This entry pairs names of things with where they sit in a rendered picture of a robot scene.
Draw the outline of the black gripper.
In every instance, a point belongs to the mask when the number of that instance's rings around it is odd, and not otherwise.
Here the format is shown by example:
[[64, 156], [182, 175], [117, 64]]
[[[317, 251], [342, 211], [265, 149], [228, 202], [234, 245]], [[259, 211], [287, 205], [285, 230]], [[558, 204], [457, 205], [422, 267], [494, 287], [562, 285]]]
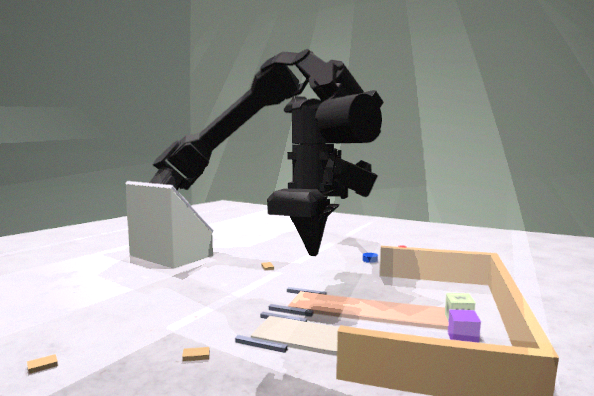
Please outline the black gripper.
[[328, 196], [348, 197], [348, 188], [335, 181], [333, 186], [323, 185], [333, 149], [334, 144], [293, 144], [287, 152], [293, 181], [267, 198], [267, 214], [289, 216], [310, 256], [319, 254], [328, 216], [339, 207], [330, 204]]

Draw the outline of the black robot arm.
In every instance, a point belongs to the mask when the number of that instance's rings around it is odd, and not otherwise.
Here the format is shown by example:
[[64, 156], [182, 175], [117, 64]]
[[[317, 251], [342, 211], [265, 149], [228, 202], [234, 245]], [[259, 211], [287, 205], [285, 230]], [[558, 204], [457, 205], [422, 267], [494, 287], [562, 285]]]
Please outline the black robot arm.
[[[287, 65], [296, 65], [305, 82], [299, 84]], [[292, 113], [292, 144], [368, 143], [380, 134], [380, 107], [384, 101], [376, 90], [364, 92], [342, 61], [326, 63], [309, 49], [299, 53], [283, 51], [265, 61], [260, 69], [252, 88], [208, 127], [175, 141], [154, 160], [158, 171], [149, 184], [189, 190], [218, 145], [263, 106], [287, 98], [292, 98], [284, 107], [284, 112]], [[308, 82], [320, 100], [297, 97]], [[361, 160], [355, 165], [341, 159], [341, 154], [338, 150], [337, 155], [336, 148], [330, 153], [323, 185], [333, 186], [335, 181], [368, 197], [378, 176], [372, 173], [372, 164]]]

